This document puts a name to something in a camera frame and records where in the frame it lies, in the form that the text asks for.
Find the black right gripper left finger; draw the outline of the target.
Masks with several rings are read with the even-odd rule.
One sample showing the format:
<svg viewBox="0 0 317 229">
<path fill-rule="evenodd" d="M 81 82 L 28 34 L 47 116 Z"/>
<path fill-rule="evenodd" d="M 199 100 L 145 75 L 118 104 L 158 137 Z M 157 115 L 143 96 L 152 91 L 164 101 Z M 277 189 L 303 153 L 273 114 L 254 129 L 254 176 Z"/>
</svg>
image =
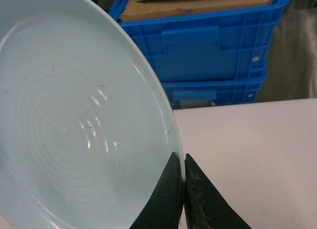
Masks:
<svg viewBox="0 0 317 229">
<path fill-rule="evenodd" d="M 180 159 L 171 153 L 158 183 L 132 229 L 176 229 L 181 216 Z"/>
</svg>

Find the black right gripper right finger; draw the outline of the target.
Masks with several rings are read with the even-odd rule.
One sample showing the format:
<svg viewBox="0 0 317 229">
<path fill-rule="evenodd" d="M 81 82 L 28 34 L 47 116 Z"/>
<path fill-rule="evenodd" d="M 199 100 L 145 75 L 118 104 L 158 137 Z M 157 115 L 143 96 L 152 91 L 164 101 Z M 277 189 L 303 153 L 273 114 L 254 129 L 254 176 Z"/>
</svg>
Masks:
<svg viewBox="0 0 317 229">
<path fill-rule="evenodd" d="M 189 229 L 249 229 L 250 226 L 230 207 L 190 154 L 185 157 L 186 197 L 184 202 Z"/>
</svg>

